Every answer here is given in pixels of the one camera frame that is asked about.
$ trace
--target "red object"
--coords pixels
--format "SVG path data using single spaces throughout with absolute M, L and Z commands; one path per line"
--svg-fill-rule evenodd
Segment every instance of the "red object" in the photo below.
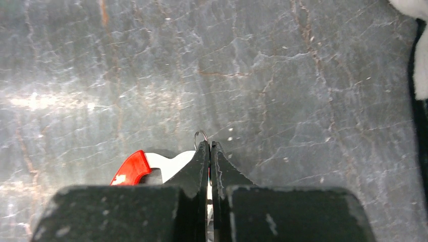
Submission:
M 144 175 L 151 172 L 146 156 L 139 150 L 128 157 L 119 168 L 110 186 L 137 185 Z

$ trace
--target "white plastic piece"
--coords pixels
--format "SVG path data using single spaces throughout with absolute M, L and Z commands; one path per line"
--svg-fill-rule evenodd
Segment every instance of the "white plastic piece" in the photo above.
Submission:
M 389 0 L 401 13 L 428 22 L 428 0 Z M 428 99 L 428 30 L 425 29 L 415 49 L 414 87 L 417 100 Z
M 185 151 L 172 159 L 156 153 L 145 153 L 150 168 L 159 168 L 162 174 L 162 183 L 171 179 L 193 158 L 195 151 Z
M 208 183 L 208 186 L 206 186 L 206 199 L 207 200 L 212 200 L 212 186 Z M 208 221 L 208 223 L 212 220 L 213 214 L 214 214 L 214 210 L 213 210 L 213 205 L 212 204 L 207 204 L 206 205 L 206 219 Z

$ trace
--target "gray marble countertop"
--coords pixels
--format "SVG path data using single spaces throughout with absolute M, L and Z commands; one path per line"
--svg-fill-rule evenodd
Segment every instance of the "gray marble countertop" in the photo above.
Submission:
M 387 0 L 99 1 L 0 0 L 1 241 L 57 189 L 198 129 L 258 185 L 346 187 L 378 241 L 426 241 L 413 19 Z

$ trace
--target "red and white object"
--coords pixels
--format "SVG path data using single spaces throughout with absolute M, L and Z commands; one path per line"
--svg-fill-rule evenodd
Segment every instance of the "red and white object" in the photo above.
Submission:
M 194 154 L 195 151 L 185 151 L 172 159 L 168 159 L 156 153 L 144 153 L 139 150 L 125 160 L 110 185 L 137 185 L 143 176 L 151 173 L 152 168 L 160 169 L 162 183 L 165 183 L 189 163 Z

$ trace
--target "metal ring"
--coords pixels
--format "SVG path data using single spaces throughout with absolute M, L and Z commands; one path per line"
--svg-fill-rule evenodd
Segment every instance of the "metal ring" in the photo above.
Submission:
M 195 140 L 195 150 L 197 149 L 197 147 L 196 147 L 196 136 L 198 136 L 198 135 L 199 135 L 199 133 L 201 133 L 201 134 L 203 135 L 203 139 L 204 139 L 205 141 L 207 141 L 207 142 L 208 142 L 208 145 L 209 145 L 209 139 L 208 139 L 208 136 L 206 135 L 206 133 L 205 133 L 203 130 L 198 130 L 198 131 L 196 131 L 196 133 L 195 133 L 195 137 L 194 137 L 194 140 Z

